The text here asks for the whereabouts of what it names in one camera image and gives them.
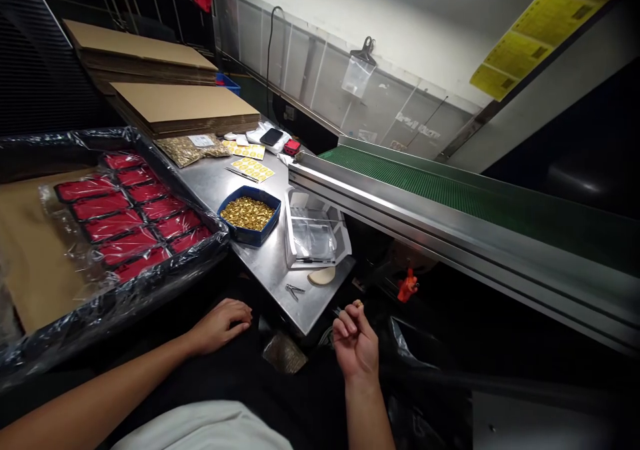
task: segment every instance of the red pouch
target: red pouch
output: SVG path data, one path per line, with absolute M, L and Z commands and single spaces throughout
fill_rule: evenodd
M 143 255 L 138 260 L 120 265 L 118 268 L 116 268 L 116 270 L 114 270 L 114 272 L 118 276 L 118 278 L 120 278 L 120 283 L 124 283 L 134 277 L 137 277 L 149 267 L 158 265 L 159 263 L 164 262 L 164 260 L 167 260 L 170 257 L 171 255 L 166 249 L 162 247 L 154 248 L 148 254 Z
M 184 237 L 176 238 L 171 242 L 171 248 L 174 252 L 180 253 L 184 250 L 190 249 L 196 243 L 202 242 L 202 240 L 211 236 L 211 232 L 206 227 L 198 227 L 190 234 Z
M 158 200 L 158 198 L 168 195 L 169 191 L 160 183 L 151 183 L 149 185 L 132 187 L 129 189 L 129 194 L 135 202 L 142 203 L 150 200 Z
M 149 220 L 160 220 L 172 216 L 185 207 L 186 205 L 177 198 L 168 196 L 162 200 L 145 203 L 142 206 L 142 211 Z
M 106 175 L 92 175 L 86 180 L 64 182 L 54 187 L 58 200 L 71 203 L 88 197 L 100 197 L 118 190 L 116 184 Z
M 104 161 L 110 169 L 114 170 L 139 167 L 145 162 L 140 155 L 135 153 L 106 153 Z
M 98 252 L 104 257 L 102 262 L 111 267 L 146 252 L 156 244 L 158 240 L 148 229 L 138 228 L 130 235 L 103 243 Z
M 132 187 L 134 185 L 155 181 L 155 177 L 149 171 L 148 167 L 140 167 L 138 169 L 119 172 L 118 180 L 120 180 L 120 183 L 125 187 Z
M 125 198 L 122 192 L 116 192 L 106 197 L 79 200 L 71 206 L 71 210 L 78 220 L 88 220 L 116 213 L 130 207 L 129 200 Z
M 89 241 L 98 243 L 121 235 L 144 224 L 135 210 L 124 210 L 110 217 L 84 224 Z
M 187 210 L 178 213 L 178 215 L 174 217 L 159 221 L 155 226 L 158 228 L 160 234 L 168 240 L 196 228 L 201 223 L 193 210 Z

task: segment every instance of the blue bin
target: blue bin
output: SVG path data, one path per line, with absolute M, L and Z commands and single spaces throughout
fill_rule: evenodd
M 275 209 L 275 213 L 271 217 L 271 220 L 269 220 L 262 231 L 239 228 L 230 224 L 228 221 L 222 218 L 222 210 L 227 208 L 227 205 L 230 201 L 236 200 L 240 197 L 249 197 L 251 199 L 264 202 L 272 209 Z M 268 194 L 264 190 L 244 185 L 230 194 L 230 196 L 225 198 L 224 202 L 222 202 L 222 205 L 220 205 L 220 208 L 218 208 L 218 215 L 220 215 L 220 218 L 224 220 L 224 222 L 231 230 L 232 238 L 238 240 L 238 242 L 247 243 L 248 245 L 253 245 L 254 247 L 260 247 L 275 227 L 275 224 L 278 223 L 278 218 L 280 218 L 280 205 L 280 200 L 278 200 L 273 195 Z
M 231 80 L 224 73 L 216 73 L 215 74 L 216 81 L 222 80 L 224 85 L 218 85 L 218 87 L 228 88 L 232 92 L 234 92 L 238 97 L 240 96 L 240 85 L 236 84 L 233 80 Z

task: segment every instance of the right hand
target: right hand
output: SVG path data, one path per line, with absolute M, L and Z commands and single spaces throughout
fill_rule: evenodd
M 251 308 L 240 300 L 224 299 L 181 338 L 192 355 L 206 355 L 224 346 L 251 325 Z
M 333 346 L 347 383 L 378 384 L 378 337 L 364 305 L 347 305 L 333 321 Z

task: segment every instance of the stainless steel table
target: stainless steel table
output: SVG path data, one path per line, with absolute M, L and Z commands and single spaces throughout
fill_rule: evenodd
M 184 169 L 178 175 L 184 183 L 204 202 L 210 210 L 218 212 L 223 200 L 243 185 L 260 188 L 284 203 L 285 190 L 289 187 L 287 166 L 270 152 L 266 152 L 263 163 L 275 174 L 258 184 L 225 170 L 240 157 L 203 159 Z M 262 247 L 252 247 L 233 241 L 231 247 L 247 266 L 253 276 L 276 300 L 291 322 L 302 332 L 309 334 L 315 322 L 334 296 L 355 264 L 352 257 L 346 257 L 336 267 L 334 280 L 326 286 L 311 284 L 307 276 L 313 270 L 289 270 L 285 261 L 285 212 L 280 212 L 280 221 Z M 290 283 L 307 292 L 294 300 L 286 290 Z

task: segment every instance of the black smartphone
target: black smartphone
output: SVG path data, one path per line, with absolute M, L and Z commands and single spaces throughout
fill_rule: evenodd
M 260 142 L 264 143 L 268 147 L 274 146 L 278 143 L 278 140 L 282 137 L 282 132 L 280 130 L 276 130 L 274 128 L 268 130 L 262 138 L 260 138 Z

